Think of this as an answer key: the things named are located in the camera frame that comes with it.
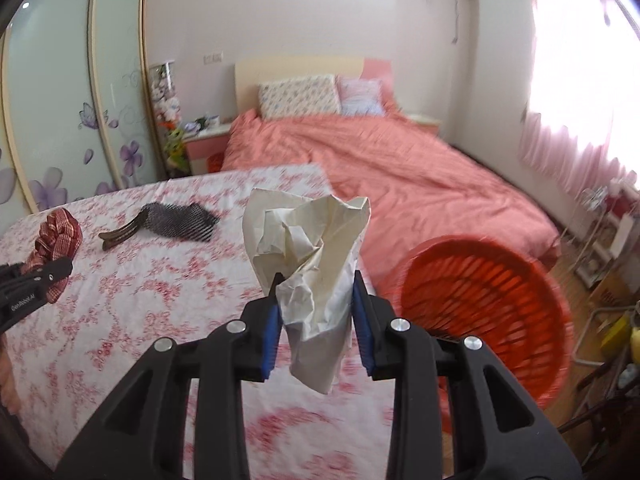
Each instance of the white paper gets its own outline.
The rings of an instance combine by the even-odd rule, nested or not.
[[[370,216],[368,198],[312,200],[254,189],[242,217],[244,247],[263,293],[277,272],[285,277],[276,297],[291,374],[322,394],[351,345],[353,277]]]

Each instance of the black mesh fabric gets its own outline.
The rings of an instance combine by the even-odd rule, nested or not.
[[[144,227],[167,238],[208,242],[213,228],[220,221],[220,218],[196,203],[173,205],[153,202],[142,209],[148,211]]]

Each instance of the bed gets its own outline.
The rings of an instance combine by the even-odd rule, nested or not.
[[[495,238],[551,268],[558,231],[527,196],[390,104],[385,117],[260,118],[258,83],[335,73],[378,77],[390,93],[388,62],[332,56],[267,57],[236,64],[241,115],[231,129],[222,170],[319,164],[342,199],[368,196],[372,218],[362,257],[374,286],[411,249],[433,237]]]
[[[68,204],[84,241],[62,297],[7,331],[31,449],[54,467],[95,408],[137,357],[160,336],[202,338],[239,316],[261,291],[244,252],[241,218],[254,187],[318,197],[332,192],[318,166],[227,171],[170,180]],[[139,232],[104,252],[99,232],[123,225],[149,202],[199,202],[222,220],[212,241],[184,242]],[[46,212],[0,238],[0,263],[22,261]],[[357,346],[328,396],[288,370],[280,341],[265,384],[242,386],[252,478],[384,478],[392,381],[373,383]],[[191,477],[195,388],[188,405],[185,473]]]

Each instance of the pillow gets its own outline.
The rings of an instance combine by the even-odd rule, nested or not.
[[[265,120],[340,113],[340,98],[333,75],[260,83],[258,98]]]
[[[380,79],[355,79],[338,77],[338,94],[342,114],[347,117],[362,115],[383,116],[382,81]]]

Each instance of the pink duvet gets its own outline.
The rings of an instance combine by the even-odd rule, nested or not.
[[[558,256],[558,232],[530,199],[398,113],[263,121],[250,110],[231,132],[223,171],[314,162],[340,198],[369,197],[362,257],[374,285],[441,235],[486,235],[547,267]]]

